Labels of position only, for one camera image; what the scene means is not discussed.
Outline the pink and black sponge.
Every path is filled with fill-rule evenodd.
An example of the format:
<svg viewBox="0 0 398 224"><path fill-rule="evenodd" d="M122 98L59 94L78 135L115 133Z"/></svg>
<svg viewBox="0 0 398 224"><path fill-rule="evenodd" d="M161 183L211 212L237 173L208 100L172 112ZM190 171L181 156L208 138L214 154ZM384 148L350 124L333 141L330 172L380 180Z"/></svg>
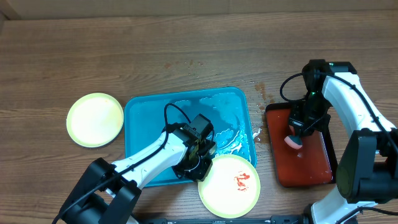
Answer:
<svg viewBox="0 0 398 224"><path fill-rule="evenodd" d="M294 127L289 125L290 135L284 138L285 143L293 149L301 149L303 144L300 136L295 134Z"/></svg>

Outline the green rimmed plate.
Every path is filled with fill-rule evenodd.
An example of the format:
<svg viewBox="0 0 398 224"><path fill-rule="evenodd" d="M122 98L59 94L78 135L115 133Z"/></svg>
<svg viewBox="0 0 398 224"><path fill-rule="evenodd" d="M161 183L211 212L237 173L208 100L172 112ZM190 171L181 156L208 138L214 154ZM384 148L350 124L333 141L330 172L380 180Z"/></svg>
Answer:
<svg viewBox="0 0 398 224"><path fill-rule="evenodd" d="M124 111L117 99L105 93L90 93L70 108L67 133L76 144L96 148L113 141L124 124Z"/></svg>
<svg viewBox="0 0 398 224"><path fill-rule="evenodd" d="M259 200L261 182L253 165L237 155L212 159L205 180L198 183L204 206L221 218L239 218L250 212Z"/></svg>

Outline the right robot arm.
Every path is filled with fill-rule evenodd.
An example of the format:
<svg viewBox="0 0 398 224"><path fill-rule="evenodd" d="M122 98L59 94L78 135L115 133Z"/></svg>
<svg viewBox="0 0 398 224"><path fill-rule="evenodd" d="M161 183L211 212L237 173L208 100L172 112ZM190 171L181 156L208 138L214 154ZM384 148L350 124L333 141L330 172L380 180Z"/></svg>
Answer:
<svg viewBox="0 0 398 224"><path fill-rule="evenodd" d="M292 101L287 145L302 147L302 138L328 130L333 107L349 141L337 166L335 188L309 205L301 223L356 223L365 210L397 198L397 128L375 107L350 62L310 60L303 67L307 93Z"/></svg>

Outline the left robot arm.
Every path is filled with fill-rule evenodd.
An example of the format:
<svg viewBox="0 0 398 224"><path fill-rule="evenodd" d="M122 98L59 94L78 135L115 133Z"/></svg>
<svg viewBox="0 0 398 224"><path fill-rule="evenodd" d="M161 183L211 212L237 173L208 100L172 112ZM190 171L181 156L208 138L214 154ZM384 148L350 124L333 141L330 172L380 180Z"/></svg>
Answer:
<svg viewBox="0 0 398 224"><path fill-rule="evenodd" d="M136 223L132 211L142 189L164 170L177 177L202 182L212 161L216 143L211 121L202 114L190 123L167 124L152 144L112 164L103 158L93 161L62 205L56 222Z"/></svg>

